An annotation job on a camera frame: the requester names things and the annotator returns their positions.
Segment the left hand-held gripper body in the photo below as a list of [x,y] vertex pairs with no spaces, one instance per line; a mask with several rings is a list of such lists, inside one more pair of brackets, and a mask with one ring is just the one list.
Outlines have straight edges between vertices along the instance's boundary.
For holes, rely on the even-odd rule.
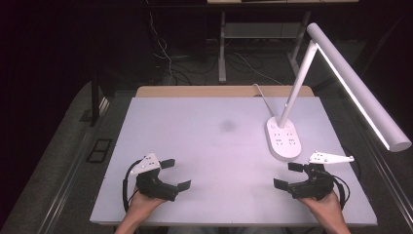
[[141,194],[149,198],[174,201],[178,195],[177,185],[170,185],[159,179],[160,161],[154,152],[145,155],[132,164],[129,175],[135,177],[135,186]]

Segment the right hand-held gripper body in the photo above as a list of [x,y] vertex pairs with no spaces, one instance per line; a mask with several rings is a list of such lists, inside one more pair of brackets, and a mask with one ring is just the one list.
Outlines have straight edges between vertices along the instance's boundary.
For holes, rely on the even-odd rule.
[[294,199],[316,198],[321,200],[328,195],[334,185],[337,185],[340,198],[346,200],[344,187],[337,180],[335,175],[332,175],[325,169],[325,165],[341,164],[353,162],[353,156],[341,156],[325,152],[314,152],[308,164],[304,164],[304,171],[308,179],[302,182],[295,182],[288,185],[287,192]]

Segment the person's left hand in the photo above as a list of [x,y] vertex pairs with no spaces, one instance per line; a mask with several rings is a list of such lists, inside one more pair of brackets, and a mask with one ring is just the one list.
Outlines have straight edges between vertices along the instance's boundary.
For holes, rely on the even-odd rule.
[[140,193],[140,191],[135,188],[131,198],[130,206],[128,208],[129,215],[150,215],[156,208],[162,205],[165,200],[160,198],[149,198]]

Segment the person's right hand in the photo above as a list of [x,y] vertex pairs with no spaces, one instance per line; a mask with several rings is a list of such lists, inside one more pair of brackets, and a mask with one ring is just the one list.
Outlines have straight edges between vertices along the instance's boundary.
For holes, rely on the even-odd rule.
[[309,208],[310,212],[324,228],[335,228],[344,223],[339,199],[334,191],[331,191],[321,200],[302,198],[299,199],[299,202]]

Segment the white desk lamp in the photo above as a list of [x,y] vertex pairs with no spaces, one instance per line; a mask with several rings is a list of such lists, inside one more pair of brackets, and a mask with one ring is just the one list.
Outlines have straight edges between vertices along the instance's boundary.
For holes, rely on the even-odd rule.
[[266,137],[272,155],[281,161],[290,161],[297,158],[302,151],[299,135],[289,120],[289,115],[317,52],[322,54],[366,122],[389,151],[400,152],[412,146],[413,142],[373,96],[320,27],[314,22],[310,23],[307,32],[311,41],[282,115],[278,117],[274,114],[266,123]]

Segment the black metal stand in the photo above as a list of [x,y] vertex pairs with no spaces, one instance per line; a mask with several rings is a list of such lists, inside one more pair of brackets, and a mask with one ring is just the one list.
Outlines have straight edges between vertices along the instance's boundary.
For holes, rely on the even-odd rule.
[[91,78],[91,102],[92,120],[91,126],[95,126],[99,118],[103,115],[103,106],[106,99],[105,75],[101,71],[94,71]]

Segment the white metal desk frame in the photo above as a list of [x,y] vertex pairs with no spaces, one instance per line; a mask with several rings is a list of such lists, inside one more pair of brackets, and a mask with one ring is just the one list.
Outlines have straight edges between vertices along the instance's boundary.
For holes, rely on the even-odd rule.
[[309,23],[311,12],[304,13],[300,21],[295,22],[229,22],[226,13],[221,13],[218,82],[224,84],[226,77],[225,41],[227,39],[294,39],[294,48],[287,54],[287,58],[294,75],[300,69],[297,55],[303,42],[304,34]]

